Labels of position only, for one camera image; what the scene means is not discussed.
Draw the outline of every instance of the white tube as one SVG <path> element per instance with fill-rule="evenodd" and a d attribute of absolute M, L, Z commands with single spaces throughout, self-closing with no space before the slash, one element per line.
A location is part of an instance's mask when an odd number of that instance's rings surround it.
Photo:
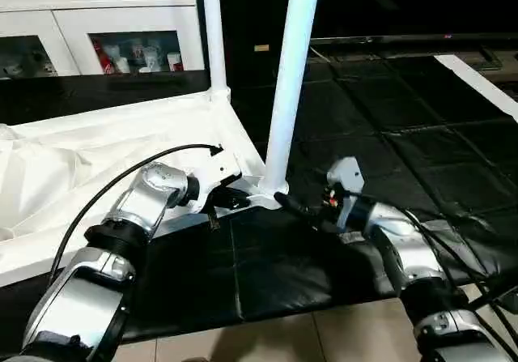
<path fill-rule="evenodd" d="M 315 8 L 316 0 L 288 2 L 266 155 L 266 172 L 259 185 L 268 194 L 287 192 L 286 170 Z"/>
<path fill-rule="evenodd" d="M 223 50 L 223 28 L 219 0 L 203 0 L 209 47 L 210 84 L 214 91 L 227 89 L 225 53 Z"/>

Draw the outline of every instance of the floor tile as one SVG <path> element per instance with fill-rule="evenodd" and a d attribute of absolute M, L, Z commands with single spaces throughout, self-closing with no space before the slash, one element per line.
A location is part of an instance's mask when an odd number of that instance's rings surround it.
<path fill-rule="evenodd" d="M 324 362 L 311 314 L 159 339 L 156 362 Z"/>
<path fill-rule="evenodd" d="M 156 340 L 125 344 L 117 349 L 113 362 L 155 362 Z"/>
<path fill-rule="evenodd" d="M 480 292 L 478 291 L 477 287 L 473 284 L 466 285 L 462 288 L 466 292 L 466 295 L 468 295 L 469 300 L 474 300 L 480 296 Z M 488 322 L 490 326 L 493 327 L 493 329 L 507 342 L 507 344 L 509 344 L 516 352 L 518 352 L 518 347 L 516 347 L 516 345 L 512 342 L 509 333 L 507 332 L 503 324 L 500 322 L 495 312 L 488 305 L 479 309 L 477 312 L 480 314 L 480 316 L 482 316 L 484 320 L 486 320 L 486 322 Z M 505 314 L 506 318 L 515 328 L 515 330 L 518 331 L 518 315 L 509 313 L 505 309 L 502 309 L 502 312 Z"/>
<path fill-rule="evenodd" d="M 327 362 L 417 362 L 412 324 L 399 300 L 314 313 Z"/>

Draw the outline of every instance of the white fabric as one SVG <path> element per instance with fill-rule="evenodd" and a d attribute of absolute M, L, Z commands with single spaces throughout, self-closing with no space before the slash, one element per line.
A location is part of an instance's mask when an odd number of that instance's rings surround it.
<path fill-rule="evenodd" d="M 259 155 L 231 116 L 235 114 L 216 106 L 209 92 L 202 92 L 0 126 L 0 285 L 48 269 L 62 234 L 91 196 L 150 155 L 188 143 L 222 144 L 230 150 L 244 143 L 248 150 L 233 151 L 245 161 L 240 164 L 244 174 L 253 173 L 248 166 L 261 165 Z M 229 134 L 243 139 L 233 142 Z M 161 160 L 190 171 L 207 158 L 208 150 L 197 149 Z M 101 220 L 132 178 L 116 185 L 87 213 L 69 253 L 86 243 L 85 228 Z"/>

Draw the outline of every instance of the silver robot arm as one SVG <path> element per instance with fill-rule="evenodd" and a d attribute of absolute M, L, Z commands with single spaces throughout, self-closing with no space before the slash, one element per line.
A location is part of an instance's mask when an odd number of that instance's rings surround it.
<path fill-rule="evenodd" d="M 185 172 L 161 163 L 143 167 L 32 312 L 23 351 L 11 362 L 110 361 L 120 343 L 131 292 L 146 247 L 165 211 L 199 212 L 210 192 L 240 175 L 232 153 L 221 151 Z"/>
<path fill-rule="evenodd" d="M 414 325 L 423 361 L 509 361 L 466 308 L 463 291 L 452 290 L 415 224 L 396 208 L 346 194 L 363 187 L 355 158 L 338 161 L 327 180 L 325 203 L 336 209 L 337 226 L 359 229 L 380 251 L 385 272 Z"/>

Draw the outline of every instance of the black panel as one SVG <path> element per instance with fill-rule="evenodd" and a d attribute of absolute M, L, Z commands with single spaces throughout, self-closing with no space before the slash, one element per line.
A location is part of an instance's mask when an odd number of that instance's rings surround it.
<path fill-rule="evenodd" d="M 431 58 L 311 65 L 305 80 L 288 166 L 293 194 L 317 204 L 322 173 L 354 155 L 366 193 L 473 217 L 443 238 L 465 258 L 473 260 L 474 249 L 475 265 L 488 275 L 516 269 L 515 122 Z M 259 84 L 235 89 L 232 103 L 264 156 L 274 82 Z M 205 87 L 203 72 L 6 81 L 0 117 L 15 124 Z M 344 245 L 283 211 L 243 211 L 221 224 L 152 242 L 126 342 L 393 295 L 380 255 L 363 241 Z M 10 329 L 0 339 L 3 355 L 19 350 L 45 281 L 0 288 Z"/>

